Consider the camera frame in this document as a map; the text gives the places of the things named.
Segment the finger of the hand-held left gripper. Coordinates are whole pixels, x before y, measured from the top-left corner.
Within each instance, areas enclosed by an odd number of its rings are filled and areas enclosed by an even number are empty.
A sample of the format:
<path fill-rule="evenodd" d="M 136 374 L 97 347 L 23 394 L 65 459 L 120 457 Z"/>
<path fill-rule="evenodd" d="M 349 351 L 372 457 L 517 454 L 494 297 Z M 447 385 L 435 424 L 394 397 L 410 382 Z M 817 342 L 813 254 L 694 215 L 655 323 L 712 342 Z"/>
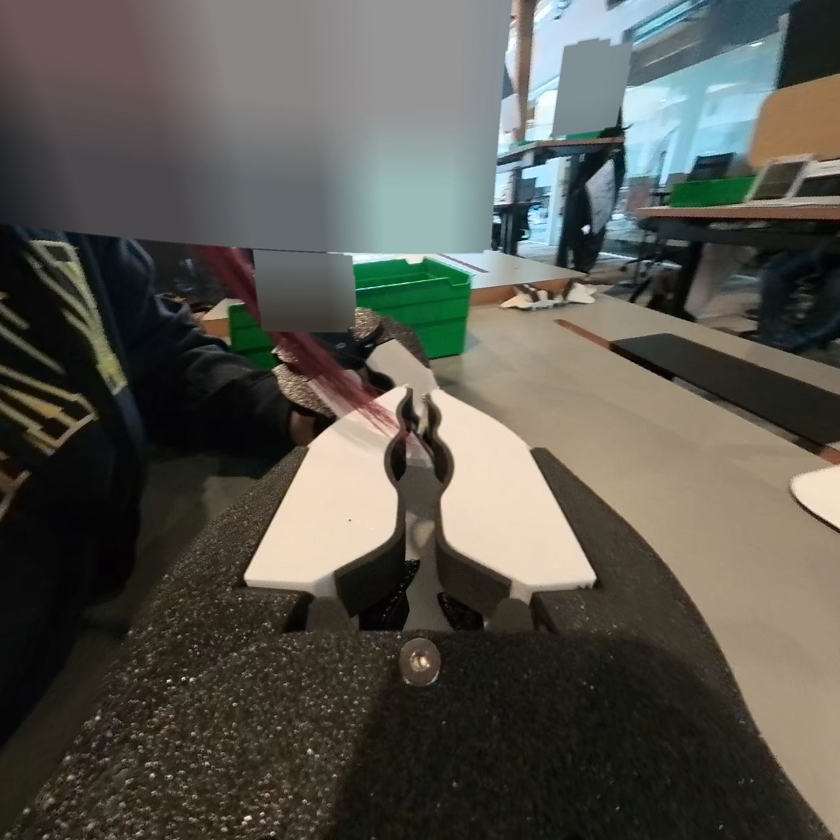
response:
<path fill-rule="evenodd" d="M 377 394 L 362 392 L 360 406 L 329 400 L 335 417 L 309 445 L 309 455 L 326 470 L 384 470 L 393 458 L 431 467 L 428 401 L 437 389 L 437 384 L 397 384 Z"/>
<path fill-rule="evenodd" d="M 366 367 L 388 378 L 396 386 L 410 387 L 415 396 L 425 396 L 438 388 L 433 371 L 398 340 L 378 344 L 369 355 Z"/>

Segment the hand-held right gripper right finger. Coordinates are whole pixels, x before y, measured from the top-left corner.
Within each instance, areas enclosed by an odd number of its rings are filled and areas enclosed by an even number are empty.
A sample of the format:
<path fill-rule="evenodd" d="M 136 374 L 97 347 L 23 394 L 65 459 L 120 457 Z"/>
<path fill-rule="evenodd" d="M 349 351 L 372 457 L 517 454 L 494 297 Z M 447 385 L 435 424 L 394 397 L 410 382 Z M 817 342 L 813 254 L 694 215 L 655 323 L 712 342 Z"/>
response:
<path fill-rule="evenodd" d="M 500 421 L 435 389 L 424 441 L 440 484 L 435 514 L 443 593 L 492 619 L 530 614 L 536 595 L 595 587 L 597 577 L 536 459 Z"/>

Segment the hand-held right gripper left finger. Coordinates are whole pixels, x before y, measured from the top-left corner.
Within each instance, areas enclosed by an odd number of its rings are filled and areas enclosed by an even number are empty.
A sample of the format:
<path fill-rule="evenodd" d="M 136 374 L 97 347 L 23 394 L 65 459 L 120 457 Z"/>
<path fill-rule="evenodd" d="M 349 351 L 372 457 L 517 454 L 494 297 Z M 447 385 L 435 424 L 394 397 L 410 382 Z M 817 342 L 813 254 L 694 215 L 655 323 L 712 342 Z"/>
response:
<path fill-rule="evenodd" d="M 397 386 L 374 404 L 385 425 L 354 411 L 307 448 L 244 572 L 247 587 L 333 599 L 360 616 L 400 584 L 406 514 L 398 481 L 413 390 Z"/>

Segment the green plastic bin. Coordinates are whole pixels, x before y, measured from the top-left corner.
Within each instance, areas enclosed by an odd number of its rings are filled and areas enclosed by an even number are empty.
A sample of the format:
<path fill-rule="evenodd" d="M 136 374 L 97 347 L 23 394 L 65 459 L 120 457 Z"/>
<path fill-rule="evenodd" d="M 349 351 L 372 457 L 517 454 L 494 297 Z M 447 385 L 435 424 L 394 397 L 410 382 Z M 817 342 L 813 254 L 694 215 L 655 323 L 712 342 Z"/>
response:
<path fill-rule="evenodd" d="M 755 175 L 705 181 L 683 181 L 673 185 L 668 206 L 677 208 L 720 207 L 744 203 Z"/>
<path fill-rule="evenodd" d="M 251 250 L 262 324 L 279 333 L 339 332 L 357 308 L 415 331 L 428 360 L 462 354 L 471 294 L 470 274 L 428 257 L 356 264 L 350 254 Z M 228 309 L 231 351 L 273 371 L 272 343 L 240 302 Z"/>

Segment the person's left forearm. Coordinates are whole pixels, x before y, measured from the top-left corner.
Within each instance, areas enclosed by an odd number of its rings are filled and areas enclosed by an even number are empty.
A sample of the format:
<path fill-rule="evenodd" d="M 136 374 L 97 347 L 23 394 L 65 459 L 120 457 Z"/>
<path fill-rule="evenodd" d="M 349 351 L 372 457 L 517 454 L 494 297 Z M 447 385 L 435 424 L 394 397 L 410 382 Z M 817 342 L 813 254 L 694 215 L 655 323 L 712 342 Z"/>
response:
<path fill-rule="evenodd" d="M 186 307 L 148 293 L 128 358 L 131 390 L 156 444 L 272 460 L 297 446 L 277 378 L 206 335 Z"/>

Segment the grey desk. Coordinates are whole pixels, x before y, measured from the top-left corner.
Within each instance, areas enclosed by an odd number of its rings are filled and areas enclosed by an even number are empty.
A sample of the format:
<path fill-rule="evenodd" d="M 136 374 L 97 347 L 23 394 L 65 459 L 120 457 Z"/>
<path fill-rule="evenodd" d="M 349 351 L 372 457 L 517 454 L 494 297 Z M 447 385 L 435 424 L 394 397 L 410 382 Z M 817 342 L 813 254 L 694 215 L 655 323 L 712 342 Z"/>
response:
<path fill-rule="evenodd" d="M 134 409 L 151 292 L 133 246 L 77 243 Z M 838 838 L 838 537 L 780 466 L 698 421 L 622 439 L 539 392 L 541 457 L 603 583 L 549 630 L 444 634 L 431 688 L 395 635 L 287 633 L 293 596 L 237 595 L 289 468 L 209 526 L 6 838 Z"/>

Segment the wooden desk divider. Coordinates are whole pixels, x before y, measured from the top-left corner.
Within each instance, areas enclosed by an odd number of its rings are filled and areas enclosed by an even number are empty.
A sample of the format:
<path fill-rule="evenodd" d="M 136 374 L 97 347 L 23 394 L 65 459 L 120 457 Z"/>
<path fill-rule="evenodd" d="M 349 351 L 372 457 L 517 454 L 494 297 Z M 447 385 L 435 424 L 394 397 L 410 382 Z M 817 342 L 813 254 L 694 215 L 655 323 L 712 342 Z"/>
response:
<path fill-rule="evenodd" d="M 778 89 L 763 102 L 747 151 L 749 165 L 757 170 L 796 155 L 838 159 L 838 74 Z"/>

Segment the reddish hair strands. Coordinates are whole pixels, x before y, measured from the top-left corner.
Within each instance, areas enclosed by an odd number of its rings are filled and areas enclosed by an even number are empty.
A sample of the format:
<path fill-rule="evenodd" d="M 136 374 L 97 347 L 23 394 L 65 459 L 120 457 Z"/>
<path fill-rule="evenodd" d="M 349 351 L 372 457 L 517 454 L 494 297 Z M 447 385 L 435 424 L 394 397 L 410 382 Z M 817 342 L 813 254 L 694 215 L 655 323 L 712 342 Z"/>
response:
<path fill-rule="evenodd" d="M 259 313 L 253 252 L 204 245 L 195 245 L 192 251 L 227 295 L 241 301 L 249 316 L 260 323 L 278 359 L 274 372 L 281 392 L 294 412 L 313 421 L 317 434 L 352 411 L 360 412 L 378 431 L 396 431 L 398 422 L 375 400 L 393 385 L 384 374 L 369 368 L 368 360 L 377 346 L 396 335 L 400 324 L 358 309 L 348 332 L 269 331 Z"/>

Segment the white and dark object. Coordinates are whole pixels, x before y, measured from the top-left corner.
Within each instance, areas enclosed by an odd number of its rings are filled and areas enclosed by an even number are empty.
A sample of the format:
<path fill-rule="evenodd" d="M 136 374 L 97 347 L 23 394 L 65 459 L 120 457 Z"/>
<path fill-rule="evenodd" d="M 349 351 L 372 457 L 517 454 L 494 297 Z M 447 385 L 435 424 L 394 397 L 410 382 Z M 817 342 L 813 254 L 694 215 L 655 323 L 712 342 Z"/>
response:
<path fill-rule="evenodd" d="M 515 294 L 502 302 L 500 308 L 537 311 L 562 308 L 569 305 L 590 305 L 595 302 L 597 286 L 581 283 L 577 280 L 563 280 L 557 289 L 533 284 L 519 284 L 514 287 Z"/>

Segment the dark printed hoodie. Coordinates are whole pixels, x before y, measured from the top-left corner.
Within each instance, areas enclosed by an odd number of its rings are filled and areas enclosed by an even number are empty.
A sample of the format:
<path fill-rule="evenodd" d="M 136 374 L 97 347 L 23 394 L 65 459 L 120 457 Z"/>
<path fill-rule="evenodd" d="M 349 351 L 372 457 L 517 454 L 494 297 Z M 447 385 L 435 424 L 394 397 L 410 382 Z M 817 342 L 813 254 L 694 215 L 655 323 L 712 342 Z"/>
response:
<path fill-rule="evenodd" d="M 2 745 L 133 572 L 142 428 L 78 249 L 2 226 Z"/>

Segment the distant office table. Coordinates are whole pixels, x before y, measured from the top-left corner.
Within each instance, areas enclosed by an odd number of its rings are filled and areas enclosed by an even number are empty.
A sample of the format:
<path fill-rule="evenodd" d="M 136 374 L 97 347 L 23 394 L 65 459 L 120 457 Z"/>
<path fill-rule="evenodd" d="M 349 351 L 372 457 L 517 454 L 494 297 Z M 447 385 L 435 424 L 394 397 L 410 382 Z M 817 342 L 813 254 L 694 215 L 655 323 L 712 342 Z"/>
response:
<path fill-rule="evenodd" d="M 545 165 L 549 161 L 572 159 L 571 171 L 575 174 L 587 154 L 608 152 L 614 154 L 624 147 L 623 134 L 600 136 L 595 133 L 573 134 L 562 139 L 528 141 L 517 144 L 497 156 L 496 175 L 510 176 L 510 198 L 496 203 L 493 214 L 500 218 L 500 251 L 511 257 L 518 255 L 520 222 L 528 219 L 527 210 L 532 199 L 523 199 L 522 174 L 527 169 Z"/>

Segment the white document stand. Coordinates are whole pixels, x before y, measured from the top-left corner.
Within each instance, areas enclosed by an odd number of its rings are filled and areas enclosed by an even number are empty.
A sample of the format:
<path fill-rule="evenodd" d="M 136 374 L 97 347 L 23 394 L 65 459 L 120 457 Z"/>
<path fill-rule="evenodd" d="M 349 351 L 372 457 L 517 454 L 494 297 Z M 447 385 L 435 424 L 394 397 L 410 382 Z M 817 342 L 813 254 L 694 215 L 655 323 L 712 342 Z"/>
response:
<path fill-rule="evenodd" d="M 804 510 L 839 531 L 839 465 L 794 476 L 790 491 Z"/>

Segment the wooden top table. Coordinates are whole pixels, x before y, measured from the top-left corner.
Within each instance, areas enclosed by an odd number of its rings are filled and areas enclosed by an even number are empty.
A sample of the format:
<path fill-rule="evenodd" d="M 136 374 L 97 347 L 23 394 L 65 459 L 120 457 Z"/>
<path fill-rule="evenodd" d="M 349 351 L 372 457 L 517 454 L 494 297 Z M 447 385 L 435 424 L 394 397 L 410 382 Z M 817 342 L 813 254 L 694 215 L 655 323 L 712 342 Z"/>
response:
<path fill-rule="evenodd" d="M 686 258 L 672 290 L 653 295 L 647 304 L 657 312 L 693 321 L 686 309 L 705 245 L 731 245 L 759 251 L 839 253 L 839 206 L 836 204 L 745 203 L 726 206 L 650 206 L 637 212 L 637 226 L 659 243 L 687 244 Z"/>

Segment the white framed panel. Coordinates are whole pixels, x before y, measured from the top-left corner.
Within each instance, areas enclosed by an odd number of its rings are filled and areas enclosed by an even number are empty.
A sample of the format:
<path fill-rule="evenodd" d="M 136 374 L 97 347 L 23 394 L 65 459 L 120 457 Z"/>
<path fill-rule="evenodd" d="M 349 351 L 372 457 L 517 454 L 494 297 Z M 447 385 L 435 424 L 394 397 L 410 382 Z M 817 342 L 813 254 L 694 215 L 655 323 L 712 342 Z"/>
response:
<path fill-rule="evenodd" d="M 753 181 L 747 203 L 771 205 L 839 204 L 839 160 L 776 159 Z"/>

